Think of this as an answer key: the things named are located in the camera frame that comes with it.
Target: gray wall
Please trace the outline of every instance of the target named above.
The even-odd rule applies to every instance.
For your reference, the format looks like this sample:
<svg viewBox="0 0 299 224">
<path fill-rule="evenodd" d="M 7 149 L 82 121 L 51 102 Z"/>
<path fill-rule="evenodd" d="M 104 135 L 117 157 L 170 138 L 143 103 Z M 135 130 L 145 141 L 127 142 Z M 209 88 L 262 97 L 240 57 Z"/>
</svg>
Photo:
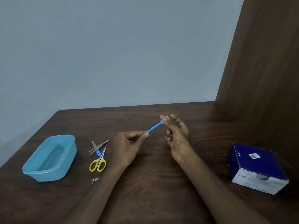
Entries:
<svg viewBox="0 0 299 224">
<path fill-rule="evenodd" d="M 243 0 L 0 0 L 0 166 L 57 110 L 214 101 Z"/>
</svg>

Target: blue box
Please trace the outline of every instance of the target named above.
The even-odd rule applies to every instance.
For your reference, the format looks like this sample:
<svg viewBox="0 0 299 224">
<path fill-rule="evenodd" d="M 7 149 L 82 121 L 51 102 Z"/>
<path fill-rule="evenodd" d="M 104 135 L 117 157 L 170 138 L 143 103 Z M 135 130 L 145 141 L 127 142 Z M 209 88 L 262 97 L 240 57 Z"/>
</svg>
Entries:
<svg viewBox="0 0 299 224">
<path fill-rule="evenodd" d="M 73 135 L 49 137 L 24 164 L 23 173 L 38 182 L 59 180 L 68 172 L 76 153 Z"/>
<path fill-rule="evenodd" d="M 271 150 L 233 143 L 226 161 L 233 183 L 272 195 L 289 183 Z"/>
</svg>

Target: yellow scissor handle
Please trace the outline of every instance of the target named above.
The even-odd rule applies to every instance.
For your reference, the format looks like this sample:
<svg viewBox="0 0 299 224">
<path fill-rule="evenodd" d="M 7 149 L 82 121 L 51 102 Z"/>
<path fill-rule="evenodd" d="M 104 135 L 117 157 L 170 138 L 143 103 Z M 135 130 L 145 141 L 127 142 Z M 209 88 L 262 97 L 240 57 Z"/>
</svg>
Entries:
<svg viewBox="0 0 299 224">
<path fill-rule="evenodd" d="M 105 163 L 105 165 L 104 165 L 104 167 L 103 167 L 102 169 L 100 169 L 102 163 Z M 107 163 L 106 163 L 106 160 L 101 159 L 100 162 L 99 162 L 99 164 L 97 165 L 97 170 L 98 170 L 98 172 L 102 172 L 102 171 L 105 169 L 106 164 L 107 164 Z"/>
<path fill-rule="evenodd" d="M 94 160 L 94 161 L 92 161 L 92 163 L 90 164 L 90 166 L 89 166 L 89 170 L 91 171 L 91 172 L 94 172 L 96 169 L 97 169 L 97 167 L 99 166 L 99 159 L 96 159 L 96 160 Z"/>
</svg>

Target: blue plastic container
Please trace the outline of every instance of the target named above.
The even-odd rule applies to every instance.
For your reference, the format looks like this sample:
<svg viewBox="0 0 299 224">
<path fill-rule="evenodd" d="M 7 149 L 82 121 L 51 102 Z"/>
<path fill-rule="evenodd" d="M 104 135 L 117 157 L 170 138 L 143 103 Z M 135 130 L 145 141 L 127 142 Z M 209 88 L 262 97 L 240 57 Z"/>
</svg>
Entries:
<svg viewBox="0 0 299 224">
<path fill-rule="evenodd" d="M 24 164 L 23 173 L 38 182 L 59 180 L 68 172 L 76 153 L 73 135 L 49 137 Z"/>
</svg>

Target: label sticker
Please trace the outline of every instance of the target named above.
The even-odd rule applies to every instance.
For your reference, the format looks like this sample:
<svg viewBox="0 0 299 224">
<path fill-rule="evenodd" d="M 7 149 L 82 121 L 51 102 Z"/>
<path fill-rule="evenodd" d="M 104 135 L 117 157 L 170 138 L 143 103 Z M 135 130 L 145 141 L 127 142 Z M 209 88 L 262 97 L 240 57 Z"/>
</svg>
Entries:
<svg viewBox="0 0 299 224">
<path fill-rule="evenodd" d="M 252 159 L 261 158 L 261 157 L 260 157 L 258 154 L 256 154 L 256 153 L 249 154 L 249 156 L 250 156 Z"/>
</svg>

